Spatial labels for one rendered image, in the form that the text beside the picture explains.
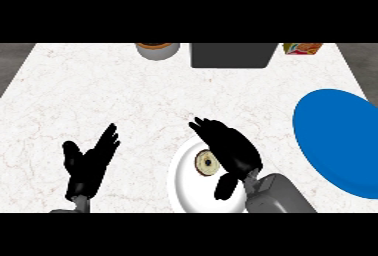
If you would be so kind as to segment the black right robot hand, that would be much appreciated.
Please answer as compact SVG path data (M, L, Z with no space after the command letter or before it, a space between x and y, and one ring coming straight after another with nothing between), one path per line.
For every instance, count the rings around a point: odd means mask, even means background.
M237 182L245 181L251 172L262 169L260 153L242 133L229 128L223 122L195 118L189 127L208 145L209 151L226 170L226 174L218 179L214 198L227 200Z

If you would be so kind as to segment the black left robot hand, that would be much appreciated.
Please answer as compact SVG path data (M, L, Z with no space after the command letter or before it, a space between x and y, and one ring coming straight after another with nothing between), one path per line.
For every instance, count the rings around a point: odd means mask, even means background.
M69 174L65 198L76 196L91 199L97 193L106 168L119 146L116 126L109 124L94 147L82 153L72 141L62 144L63 166Z

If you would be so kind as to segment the white plate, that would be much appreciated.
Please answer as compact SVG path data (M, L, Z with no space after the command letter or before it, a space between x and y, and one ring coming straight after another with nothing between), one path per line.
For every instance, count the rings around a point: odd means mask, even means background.
M214 199L218 178L226 174L223 168L211 176L202 176L195 168L196 155L208 146L198 136L180 146L168 169L167 189L172 211L177 213L242 213L245 212L245 190L237 183L231 197Z

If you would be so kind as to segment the blue plate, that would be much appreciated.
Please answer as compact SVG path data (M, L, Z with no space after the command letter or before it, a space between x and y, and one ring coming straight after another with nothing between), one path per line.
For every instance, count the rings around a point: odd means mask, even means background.
M357 95L319 89L298 101L292 127L301 152L323 178L378 199L378 108Z

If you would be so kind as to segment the dark grey box appliance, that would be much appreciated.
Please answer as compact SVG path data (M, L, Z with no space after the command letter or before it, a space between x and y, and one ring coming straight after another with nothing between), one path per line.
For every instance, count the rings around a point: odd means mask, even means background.
M192 43L193 68L264 68L270 62L276 43Z

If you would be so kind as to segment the grey pot with orange rim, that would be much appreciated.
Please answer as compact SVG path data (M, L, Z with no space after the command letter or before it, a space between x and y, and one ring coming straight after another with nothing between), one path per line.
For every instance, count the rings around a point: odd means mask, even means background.
M153 61L168 59L178 51L178 43L137 43L136 44L138 54Z

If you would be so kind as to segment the colourful printed box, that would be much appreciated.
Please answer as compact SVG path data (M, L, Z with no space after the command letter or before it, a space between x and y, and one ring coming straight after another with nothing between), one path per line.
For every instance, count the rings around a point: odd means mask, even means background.
M286 55L314 55L322 43L285 43L283 52Z

